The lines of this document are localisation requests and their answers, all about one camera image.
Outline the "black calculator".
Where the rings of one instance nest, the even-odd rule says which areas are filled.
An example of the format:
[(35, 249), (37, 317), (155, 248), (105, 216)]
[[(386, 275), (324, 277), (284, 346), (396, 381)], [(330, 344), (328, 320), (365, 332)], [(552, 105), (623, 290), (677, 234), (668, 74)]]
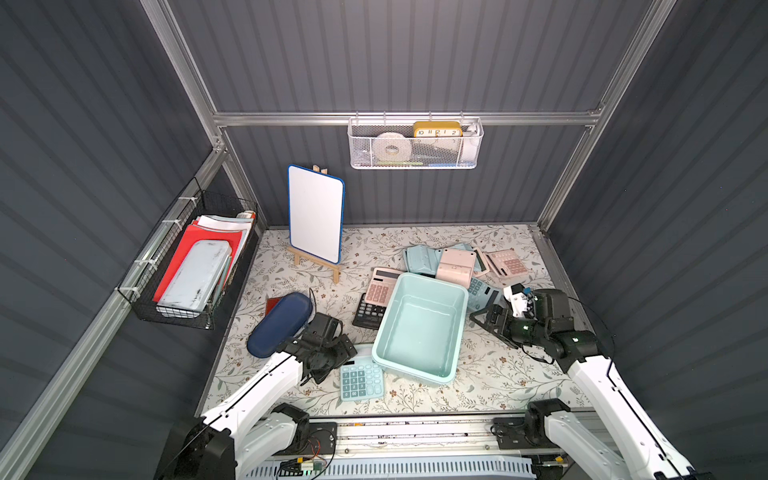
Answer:
[(352, 325), (363, 329), (378, 330), (385, 312), (385, 306), (368, 303), (366, 294), (363, 293), (355, 311)]

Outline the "mint green storage box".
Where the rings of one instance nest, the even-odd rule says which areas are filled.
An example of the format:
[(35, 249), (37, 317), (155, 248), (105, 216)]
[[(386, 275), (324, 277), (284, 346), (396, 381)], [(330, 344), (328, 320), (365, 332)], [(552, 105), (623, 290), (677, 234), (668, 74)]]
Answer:
[(466, 288), (399, 276), (372, 347), (383, 369), (430, 385), (455, 379), (467, 314)]

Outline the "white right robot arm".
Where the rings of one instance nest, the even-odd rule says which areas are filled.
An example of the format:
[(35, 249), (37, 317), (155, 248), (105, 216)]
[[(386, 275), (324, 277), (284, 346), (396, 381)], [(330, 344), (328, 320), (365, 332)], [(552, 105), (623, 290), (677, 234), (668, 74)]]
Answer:
[(470, 313), (470, 320), (506, 345), (541, 348), (586, 395), (615, 446), (609, 448), (559, 399), (529, 403), (519, 435), (529, 445), (559, 447), (592, 479), (710, 479), (657, 427), (614, 366), (598, 337), (576, 327), (572, 297), (558, 289), (508, 289), (504, 304)]

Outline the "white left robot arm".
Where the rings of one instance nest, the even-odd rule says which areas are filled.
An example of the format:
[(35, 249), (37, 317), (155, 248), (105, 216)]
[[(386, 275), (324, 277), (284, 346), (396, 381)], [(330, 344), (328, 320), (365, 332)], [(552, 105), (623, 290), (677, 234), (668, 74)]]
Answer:
[(309, 414), (278, 400), (310, 380), (321, 384), (356, 354), (338, 319), (315, 314), (230, 397), (171, 429), (153, 477), (242, 479), (276, 453), (302, 453)]

